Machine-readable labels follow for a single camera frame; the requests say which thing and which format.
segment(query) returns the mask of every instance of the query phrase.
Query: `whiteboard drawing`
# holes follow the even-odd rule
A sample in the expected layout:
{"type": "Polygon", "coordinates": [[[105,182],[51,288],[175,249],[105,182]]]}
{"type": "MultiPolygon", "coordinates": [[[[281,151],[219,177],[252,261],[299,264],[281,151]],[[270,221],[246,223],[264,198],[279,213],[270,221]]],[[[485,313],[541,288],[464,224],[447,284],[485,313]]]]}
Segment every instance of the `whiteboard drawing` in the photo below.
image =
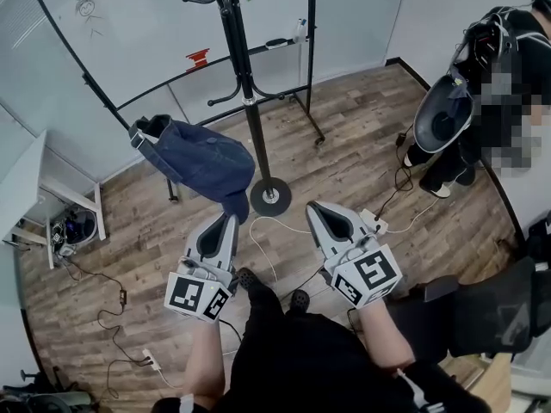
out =
{"type": "Polygon", "coordinates": [[[94,10],[96,9],[96,0],[77,0],[77,6],[75,8],[75,14],[82,16],[86,19],[84,23],[90,22],[90,38],[94,34],[99,34],[103,36],[103,34],[98,31],[93,24],[93,19],[102,19],[102,17],[98,15],[94,15],[94,10]]]}

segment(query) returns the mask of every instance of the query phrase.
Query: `person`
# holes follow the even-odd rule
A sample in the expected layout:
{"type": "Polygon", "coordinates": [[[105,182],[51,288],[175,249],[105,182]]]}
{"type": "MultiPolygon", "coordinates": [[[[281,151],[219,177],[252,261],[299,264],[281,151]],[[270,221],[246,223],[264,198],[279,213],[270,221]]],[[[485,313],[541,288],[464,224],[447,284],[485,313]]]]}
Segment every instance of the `person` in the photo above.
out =
{"type": "MultiPolygon", "coordinates": [[[[531,11],[497,7],[484,18],[495,13],[504,14],[515,32],[538,33],[542,37],[539,41],[518,41],[519,62],[515,64],[516,71],[511,75],[511,95],[501,96],[498,104],[482,102],[475,107],[471,126],[446,147],[427,169],[419,186],[441,199],[450,196],[445,182],[456,179],[457,183],[464,186],[474,182],[474,164],[483,155],[499,156],[500,163],[508,168],[529,168],[530,157],[526,156],[518,139],[515,139],[518,133],[516,130],[523,126],[523,115],[529,116],[532,126],[540,126],[545,106],[551,105],[551,49],[544,44],[551,37],[551,0],[533,0],[531,11]]],[[[469,60],[457,67],[465,73],[469,85],[476,88],[474,95],[482,95],[484,99],[484,83],[490,82],[492,75],[485,75],[479,65],[471,65],[469,60]]],[[[432,156],[419,145],[413,144],[403,164],[412,168],[428,163],[432,156]]]]}
{"type": "Polygon", "coordinates": [[[364,344],[350,330],[306,310],[297,290],[284,314],[274,292],[238,271],[251,314],[235,355],[229,391],[218,323],[197,321],[182,398],[157,401],[152,413],[365,411],[489,413],[440,367],[416,361],[385,302],[359,310],[364,344]]]}

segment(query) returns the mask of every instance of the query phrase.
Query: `human arm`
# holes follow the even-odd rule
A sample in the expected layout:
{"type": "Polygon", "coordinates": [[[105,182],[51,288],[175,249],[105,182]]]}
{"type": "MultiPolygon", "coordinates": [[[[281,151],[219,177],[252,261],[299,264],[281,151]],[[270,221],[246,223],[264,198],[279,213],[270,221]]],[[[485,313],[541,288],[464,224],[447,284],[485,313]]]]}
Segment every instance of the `human arm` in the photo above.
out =
{"type": "Polygon", "coordinates": [[[358,311],[365,347],[374,364],[395,371],[415,362],[409,342],[396,327],[383,299],[378,299],[358,311]]]}
{"type": "Polygon", "coordinates": [[[184,393],[193,394],[195,404],[211,410],[225,387],[220,324],[195,321],[193,346],[184,374],[184,393]]]}

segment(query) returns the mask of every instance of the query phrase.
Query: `whiteboard frame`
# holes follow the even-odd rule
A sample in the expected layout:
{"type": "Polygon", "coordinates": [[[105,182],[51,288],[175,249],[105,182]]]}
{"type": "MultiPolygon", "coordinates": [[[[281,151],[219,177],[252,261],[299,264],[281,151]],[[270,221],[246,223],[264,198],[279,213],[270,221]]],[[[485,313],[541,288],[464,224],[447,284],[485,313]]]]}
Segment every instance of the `whiteboard frame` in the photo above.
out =
{"type": "MultiPolygon", "coordinates": [[[[69,53],[71,54],[71,56],[74,58],[74,60],[77,62],[78,66],[80,67],[80,69],[82,70],[82,72],[84,73],[83,75],[83,78],[84,78],[84,81],[86,84],[90,85],[90,87],[92,88],[92,90],[95,92],[96,96],[98,98],[100,98],[100,100],[102,100],[104,103],[105,103],[105,107],[108,108],[115,116],[115,118],[126,128],[128,129],[129,127],[127,126],[127,123],[121,118],[121,116],[117,113],[119,112],[121,109],[123,109],[124,107],[128,106],[129,104],[137,101],[138,99],[144,97],[145,95],[153,92],[154,90],[157,90],[157,89],[160,89],[162,87],[164,87],[165,85],[167,84],[170,84],[170,83],[173,83],[174,81],[182,78],[182,77],[186,77],[187,75],[190,75],[192,73],[195,73],[196,71],[200,71],[206,67],[209,67],[211,65],[216,65],[222,61],[226,61],[228,59],[230,59],[229,55],[224,57],[224,58],[221,58],[221,59],[216,59],[215,61],[212,61],[212,62],[209,62],[207,63],[206,65],[202,66],[202,67],[199,67],[199,68],[195,68],[195,69],[191,69],[189,71],[185,71],[184,73],[180,74],[180,75],[177,75],[167,81],[164,81],[163,83],[160,83],[160,84],[157,84],[156,86],[146,90],[145,92],[141,93],[140,95],[137,95],[135,96],[134,98],[132,98],[131,100],[129,101],[126,101],[124,102],[123,104],[121,104],[120,106],[115,106],[114,103],[110,100],[110,98],[107,96],[107,94],[103,91],[103,89],[99,86],[99,84],[97,83],[97,81],[94,79],[94,77],[90,74],[90,72],[88,71],[88,69],[86,68],[86,66],[84,65],[84,63],[81,61],[81,59],[78,57],[77,53],[74,51],[74,49],[71,47],[71,44],[69,43],[69,41],[66,39],[66,37],[63,35],[63,33],[61,32],[61,29],[59,28],[58,24],[55,22],[55,20],[53,19],[52,17],[52,14],[50,13],[48,7],[46,6],[46,3],[44,2],[44,0],[38,0],[39,2],[39,5],[40,7],[42,8],[42,10],[44,11],[44,14],[47,18],[47,20],[50,22],[50,24],[52,25],[54,31],[56,32],[56,34],[58,35],[58,37],[61,39],[63,45],[65,46],[65,48],[69,51],[69,53]]],[[[312,7],[312,0],[308,0],[308,8],[311,8],[312,7]]],[[[287,40],[287,46],[289,45],[293,45],[294,42],[290,39],[287,40]]],[[[256,53],[260,53],[260,52],[266,52],[268,51],[269,49],[266,47],[266,46],[259,46],[259,47],[255,47],[255,48],[252,48],[252,49],[249,49],[249,54],[252,55],[252,54],[256,54],[256,53]]],[[[309,60],[309,63],[310,63],[310,66],[312,67],[313,66],[313,53],[312,54],[309,54],[309,55],[312,55],[312,56],[309,56],[308,57],[308,60],[309,60]]],[[[308,90],[312,90],[312,83],[310,82],[307,86],[300,86],[300,87],[297,87],[295,89],[291,89],[291,90],[287,90],[286,92],[288,92],[289,94],[290,93],[294,93],[296,91],[301,91],[301,90],[304,90],[304,89],[308,89],[308,90]]],[[[230,110],[227,112],[227,115],[229,114],[232,114],[233,111],[230,110]]]]}

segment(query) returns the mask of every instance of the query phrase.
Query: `white desk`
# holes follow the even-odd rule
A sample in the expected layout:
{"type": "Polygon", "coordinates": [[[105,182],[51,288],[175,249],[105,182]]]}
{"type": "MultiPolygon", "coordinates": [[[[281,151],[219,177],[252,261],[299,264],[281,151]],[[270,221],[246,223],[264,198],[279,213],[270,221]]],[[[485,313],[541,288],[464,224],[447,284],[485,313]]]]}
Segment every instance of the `white desk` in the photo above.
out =
{"type": "Polygon", "coordinates": [[[48,250],[50,268],[53,268],[49,216],[46,218],[46,237],[16,227],[19,220],[24,219],[30,209],[39,203],[40,187],[44,187],[46,190],[59,194],[94,212],[97,218],[97,230],[100,239],[104,240],[106,234],[99,183],[94,185],[95,201],[92,201],[58,181],[53,175],[42,172],[45,144],[46,131],[28,147],[0,183],[0,236],[5,239],[13,234],[24,237],[31,242],[45,245],[48,250]]]}

